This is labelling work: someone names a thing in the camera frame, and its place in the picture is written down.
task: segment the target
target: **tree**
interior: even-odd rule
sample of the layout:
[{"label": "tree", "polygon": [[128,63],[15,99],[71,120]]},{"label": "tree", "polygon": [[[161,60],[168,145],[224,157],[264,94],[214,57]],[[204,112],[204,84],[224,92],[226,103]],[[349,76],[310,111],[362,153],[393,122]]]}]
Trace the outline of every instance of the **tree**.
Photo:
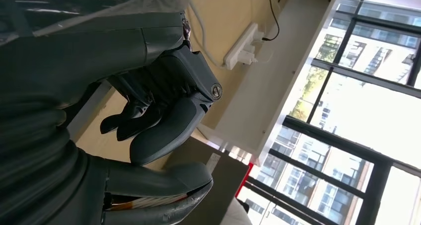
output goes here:
[{"label": "tree", "polygon": [[[317,53],[316,58],[332,62],[335,58],[337,49],[341,43],[341,38],[336,37],[333,35],[326,35],[325,41],[323,42],[323,45],[320,47],[319,52]],[[299,100],[297,100],[297,103],[294,106],[294,109],[290,112],[290,116],[306,121],[308,115],[310,114],[310,111],[307,107],[305,107],[304,103],[301,101],[301,99],[306,99],[314,90],[314,88],[317,88],[320,84],[323,83],[324,79],[326,78],[327,71],[318,67],[311,67],[310,71],[308,72],[307,78],[306,78],[306,84],[303,88],[303,94]]]}]

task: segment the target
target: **screw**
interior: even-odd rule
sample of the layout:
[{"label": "screw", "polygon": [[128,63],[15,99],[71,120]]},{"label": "screw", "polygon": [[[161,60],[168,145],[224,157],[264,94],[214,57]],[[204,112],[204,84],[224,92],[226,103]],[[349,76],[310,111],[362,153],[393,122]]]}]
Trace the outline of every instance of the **screw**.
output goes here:
[{"label": "screw", "polygon": [[212,89],[212,95],[214,99],[219,99],[222,95],[222,87],[219,84],[215,84]]}]

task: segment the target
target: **window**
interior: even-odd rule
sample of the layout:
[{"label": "window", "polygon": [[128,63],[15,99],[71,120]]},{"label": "window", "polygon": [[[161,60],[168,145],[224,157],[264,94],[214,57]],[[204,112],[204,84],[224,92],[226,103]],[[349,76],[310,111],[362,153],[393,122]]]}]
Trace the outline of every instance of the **window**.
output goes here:
[{"label": "window", "polygon": [[392,167],[375,224],[420,224],[420,219],[416,219],[421,199],[420,182],[419,177]]},{"label": "window", "polygon": [[316,58],[327,62],[333,62],[341,42],[342,37],[327,34]]},{"label": "window", "polygon": [[293,110],[289,113],[290,116],[302,121],[307,120],[327,74],[327,70],[317,67],[310,68],[302,88],[302,96],[297,100]]},{"label": "window", "polygon": [[413,9],[393,7],[372,2],[364,2],[359,14],[415,26],[420,25],[418,19],[421,17],[421,12]]},{"label": "window", "polygon": [[[391,166],[421,173],[414,168],[421,168],[417,146],[421,93],[411,88],[412,74],[419,67],[421,30],[404,26],[421,26],[421,11],[360,1],[361,8],[354,14],[358,4],[353,2],[340,2],[330,26],[317,37],[310,53],[311,67],[307,64],[298,80],[305,79],[300,98],[269,151],[274,158],[268,158],[258,174],[251,174],[249,186],[289,200],[270,192],[267,187],[271,186],[295,200],[292,207],[317,220],[315,224],[328,224],[326,219],[338,225],[365,224],[363,220],[373,221],[370,225],[374,221],[378,225],[420,224],[421,176],[392,168],[377,219],[372,216],[377,209],[372,202],[377,203],[373,199],[383,193],[385,171]],[[345,34],[351,32],[349,27],[354,27],[352,34]],[[421,88],[421,79],[415,87]],[[266,168],[273,169],[272,177]],[[368,186],[370,179],[374,183]],[[276,206],[267,211],[271,213],[265,213],[259,225],[301,224]]]},{"label": "window", "polygon": [[[321,100],[338,115],[327,120],[337,127],[336,135],[421,168],[418,147],[414,147],[419,141],[414,122],[421,121],[421,100],[335,73]],[[312,125],[319,123],[317,114],[321,116],[316,111]]]},{"label": "window", "polygon": [[332,22],[330,23],[331,27],[338,28],[338,29],[341,29],[341,30],[348,29],[349,25],[350,25],[349,21],[340,20],[340,19],[332,19]]},{"label": "window", "polygon": [[[361,32],[364,27],[369,33]],[[400,64],[397,61],[402,62],[408,55],[416,53],[415,48],[405,45],[404,40],[408,37],[405,34],[357,24],[339,65],[405,84],[408,80],[406,74],[412,65]]]},{"label": "window", "polygon": [[390,53],[391,50],[380,48],[374,55],[373,59],[371,59],[370,63],[368,63],[368,66],[365,68],[364,73],[374,75],[379,66],[387,59]]},{"label": "window", "polygon": [[263,211],[265,210],[264,208],[260,207],[259,205],[255,204],[253,201],[249,199],[246,199],[245,203],[248,204],[252,210],[258,212],[259,214],[262,214]]},{"label": "window", "polygon": [[337,10],[355,13],[358,3],[359,2],[357,0],[341,0]]},{"label": "window", "polygon": [[290,215],[286,214],[285,212],[274,208],[274,210],[272,211],[272,214],[274,214],[276,217],[284,220],[287,224],[290,225],[299,225],[301,223],[299,223],[298,221],[296,221],[294,218],[292,218]]},{"label": "window", "polygon": [[369,17],[373,17],[373,18],[380,18],[381,11],[374,10],[374,9],[369,9],[369,8],[367,8],[365,6],[362,6],[361,9],[359,10],[359,13],[358,14],[369,16]]},{"label": "window", "polygon": [[297,135],[294,133],[294,131],[284,127],[281,128],[281,131],[277,136],[278,141],[290,147],[293,147],[297,143],[297,139]]},{"label": "window", "polygon": [[268,225],[261,224],[262,219],[264,219],[265,217],[264,215],[266,215],[266,211],[262,211],[261,209],[258,209],[257,207],[253,206],[253,208],[259,210],[256,211],[252,209],[252,205],[256,204],[260,208],[266,209],[271,204],[269,200],[263,198],[262,196],[258,195],[257,193],[251,191],[246,187],[241,188],[237,198],[246,203],[248,206],[250,206],[247,216],[249,217],[253,225]]}]

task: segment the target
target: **glass pane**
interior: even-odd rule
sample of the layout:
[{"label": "glass pane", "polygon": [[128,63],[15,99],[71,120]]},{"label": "glass pane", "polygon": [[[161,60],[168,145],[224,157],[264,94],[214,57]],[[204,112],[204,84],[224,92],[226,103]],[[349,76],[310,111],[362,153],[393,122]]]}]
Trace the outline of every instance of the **glass pane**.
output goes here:
[{"label": "glass pane", "polygon": [[268,211],[269,200],[246,187],[241,188],[237,198],[250,206],[247,215],[253,225],[259,225]]},{"label": "glass pane", "polygon": [[316,55],[316,59],[323,60],[326,62],[333,62],[336,52],[342,43],[343,36],[338,36],[343,30],[336,30],[335,27],[331,27],[332,32],[328,29],[328,34],[323,39],[323,44],[319,48],[319,52]]},{"label": "glass pane", "polygon": [[332,74],[311,124],[421,168],[420,108],[418,98]]},{"label": "glass pane", "polygon": [[347,30],[349,25],[350,25],[349,21],[336,19],[336,18],[333,18],[332,21],[330,22],[330,27],[341,29],[341,30]]},{"label": "glass pane", "polygon": [[287,210],[242,187],[238,199],[250,206],[248,217],[253,225],[308,225],[309,223]]},{"label": "glass pane", "polygon": [[341,0],[336,10],[355,13],[358,6],[358,0]]},{"label": "glass pane", "polygon": [[[285,126],[278,133],[272,149],[365,192],[370,177],[368,174],[373,166],[370,162]],[[250,176],[276,189],[287,165],[285,161],[269,154],[261,167],[253,167]],[[301,169],[293,169],[291,174],[295,178],[291,180],[296,180],[297,183],[303,176]]]},{"label": "glass pane", "polygon": [[339,65],[405,84],[420,39],[356,25]]},{"label": "glass pane", "polygon": [[301,97],[297,100],[293,110],[289,113],[290,116],[302,121],[307,120],[327,74],[327,70],[318,67],[310,68],[305,85],[301,88]]},{"label": "glass pane", "polygon": [[375,224],[419,225],[420,185],[420,178],[392,167]]},{"label": "glass pane", "polygon": [[413,9],[364,2],[358,14],[402,24],[421,26],[421,12]]},{"label": "glass pane", "polygon": [[260,225],[309,225],[309,223],[271,203]]},{"label": "glass pane", "polygon": [[357,203],[362,201],[291,164],[287,164],[276,190],[339,225],[352,224],[359,213]]}]

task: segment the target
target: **white cable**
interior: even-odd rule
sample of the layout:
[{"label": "white cable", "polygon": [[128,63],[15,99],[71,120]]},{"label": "white cable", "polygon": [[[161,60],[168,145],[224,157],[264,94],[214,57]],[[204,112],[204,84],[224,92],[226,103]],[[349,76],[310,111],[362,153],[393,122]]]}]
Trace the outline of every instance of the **white cable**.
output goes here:
[{"label": "white cable", "polygon": [[[263,43],[264,43],[264,41],[261,41],[261,40],[255,40],[255,41],[253,41],[253,42],[251,42],[251,43],[252,43],[252,44],[254,44],[254,43],[260,43],[260,44],[263,44]],[[261,60],[257,59],[257,62],[262,63],[262,64],[267,64],[267,63],[269,63],[269,61],[272,59],[272,57],[273,57],[274,53],[275,53],[275,51],[274,51],[274,50],[271,50],[271,55],[269,56],[269,59],[268,59],[268,60],[266,60],[266,61],[261,61]]]},{"label": "white cable", "polygon": [[209,60],[217,67],[221,67],[221,68],[225,68],[223,67],[223,65],[219,65],[218,62],[215,60],[215,58],[212,56],[212,54],[209,53],[207,47],[206,47],[206,30],[205,30],[205,26],[203,24],[202,18],[199,16],[199,13],[197,11],[196,6],[193,4],[193,0],[189,1],[189,5],[190,8],[193,10],[193,13],[196,16],[196,19],[199,22],[200,28],[202,29],[202,44],[200,44],[200,42],[196,39],[197,43],[199,44],[199,46],[202,48],[202,50],[204,51],[204,53],[208,56]]}]

